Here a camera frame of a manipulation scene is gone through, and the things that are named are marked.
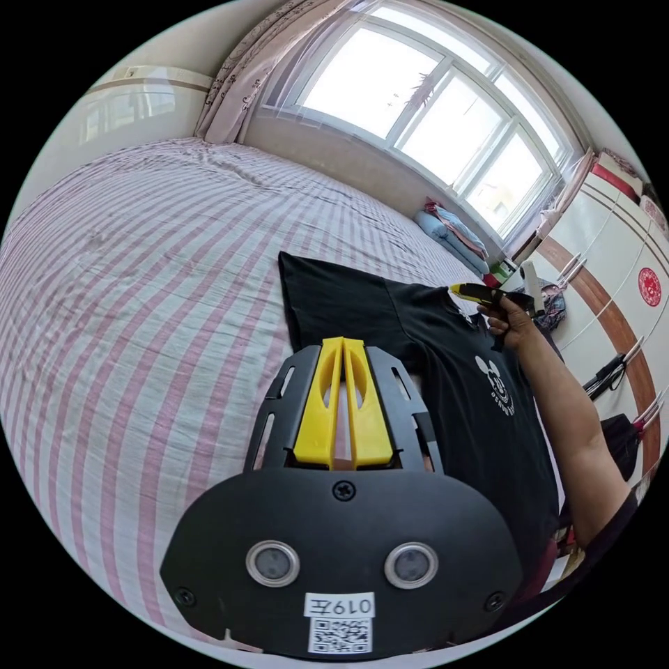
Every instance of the window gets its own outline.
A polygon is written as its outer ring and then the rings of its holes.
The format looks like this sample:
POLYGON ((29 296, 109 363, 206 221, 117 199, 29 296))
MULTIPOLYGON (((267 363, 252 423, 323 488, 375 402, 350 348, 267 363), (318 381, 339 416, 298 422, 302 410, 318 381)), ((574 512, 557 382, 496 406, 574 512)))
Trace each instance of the window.
POLYGON ((360 29, 307 89, 303 107, 386 137, 437 59, 402 42, 360 29))
POLYGON ((388 152, 503 240, 574 148, 509 64, 445 16, 399 0, 351 11, 264 105, 388 152))

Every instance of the pink striped bedsheet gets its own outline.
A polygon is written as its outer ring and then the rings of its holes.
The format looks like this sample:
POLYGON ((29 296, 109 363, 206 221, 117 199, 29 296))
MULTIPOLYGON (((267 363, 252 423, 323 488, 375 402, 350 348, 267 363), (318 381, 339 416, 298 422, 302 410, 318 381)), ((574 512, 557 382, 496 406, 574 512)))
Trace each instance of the pink striped bedsheet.
POLYGON ((184 623, 158 569, 185 508, 241 471, 291 354, 282 249, 401 282, 477 281, 371 197, 197 139, 76 170, 0 249, 0 416, 26 487, 101 588, 216 644, 184 623))

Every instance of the pink curtain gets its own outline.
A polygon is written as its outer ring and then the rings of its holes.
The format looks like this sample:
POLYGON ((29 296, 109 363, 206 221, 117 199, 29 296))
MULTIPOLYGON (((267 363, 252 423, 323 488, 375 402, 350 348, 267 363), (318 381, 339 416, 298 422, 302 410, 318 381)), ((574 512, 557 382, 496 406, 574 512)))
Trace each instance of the pink curtain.
POLYGON ((281 58, 351 0, 289 0, 261 21, 226 58, 211 86, 195 137, 212 144, 237 139, 253 99, 281 58))
POLYGON ((585 177, 589 174, 596 160, 597 156, 595 152, 589 148, 585 155, 576 163, 574 174, 563 191, 557 196, 553 206, 550 209, 544 209, 540 214, 541 222, 537 228, 537 237, 539 239, 545 239, 548 236, 548 233, 555 227, 555 224, 560 220, 567 207, 574 201, 576 193, 580 190, 585 177))

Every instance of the mickey mouse logo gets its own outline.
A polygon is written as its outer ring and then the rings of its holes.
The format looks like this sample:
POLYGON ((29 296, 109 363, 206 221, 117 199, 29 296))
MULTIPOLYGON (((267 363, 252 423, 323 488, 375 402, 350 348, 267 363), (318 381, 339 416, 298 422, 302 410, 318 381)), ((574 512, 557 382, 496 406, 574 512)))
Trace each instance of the mickey mouse logo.
POLYGON ((493 388, 491 397, 497 403, 497 406, 507 415, 512 416, 516 412, 514 407, 514 401, 511 399, 502 377, 500 376, 500 370, 497 368, 497 365, 490 361, 488 364, 483 361, 478 355, 475 357, 476 364, 479 366, 479 369, 486 375, 488 382, 493 388))

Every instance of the screw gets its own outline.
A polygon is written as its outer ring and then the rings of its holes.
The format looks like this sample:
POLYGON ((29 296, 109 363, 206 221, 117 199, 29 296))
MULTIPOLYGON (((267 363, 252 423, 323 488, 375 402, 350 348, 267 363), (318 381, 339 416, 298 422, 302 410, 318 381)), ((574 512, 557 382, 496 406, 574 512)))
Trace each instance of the screw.
POLYGON ((174 599, 181 606, 195 606, 195 595, 186 587, 180 587, 176 591, 174 599))
POLYGON ((340 502, 348 502, 355 497, 355 486, 349 481, 339 481, 332 488, 334 498, 340 502))
POLYGON ((504 593, 503 592, 494 592, 484 604, 484 608, 488 613, 494 613, 499 611, 504 606, 504 593))

